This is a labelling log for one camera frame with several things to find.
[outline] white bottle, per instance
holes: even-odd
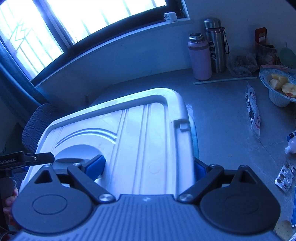
[[[291,140],[289,140],[288,146],[285,148],[285,153],[296,153],[296,137],[293,137]]]

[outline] bowl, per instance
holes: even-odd
[[[285,107],[290,102],[296,102],[296,98],[288,97],[283,92],[276,91],[270,86],[269,82],[272,79],[272,74],[286,76],[288,78],[289,83],[296,85],[296,78],[288,73],[272,68],[261,69],[259,77],[261,82],[268,88],[269,98],[272,101],[272,103],[279,107]]]

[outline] thermos lid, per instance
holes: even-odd
[[[189,41],[192,43],[202,43],[205,41],[205,37],[202,33],[194,33],[189,35]]]
[[[206,28],[221,28],[221,21],[218,18],[208,18],[205,19],[205,27]]]

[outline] white stick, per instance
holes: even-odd
[[[238,77],[238,78],[230,78],[230,79],[221,79],[221,80],[206,80],[206,81],[199,81],[199,82],[193,82],[194,85],[201,85],[201,84],[207,84],[207,83],[216,83],[216,82],[225,82],[225,81],[233,81],[233,80],[254,80],[257,79],[257,77]]]

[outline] wall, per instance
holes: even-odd
[[[10,136],[17,120],[11,111],[0,99],[0,152],[4,149],[6,141]]]
[[[83,108],[109,85],[190,68],[188,35],[203,32],[203,19],[217,17],[231,49],[252,48],[255,29],[266,27],[270,43],[296,52],[296,11],[286,0],[185,0],[190,21],[172,23],[119,38],[89,51],[42,82],[37,89],[64,109]]]

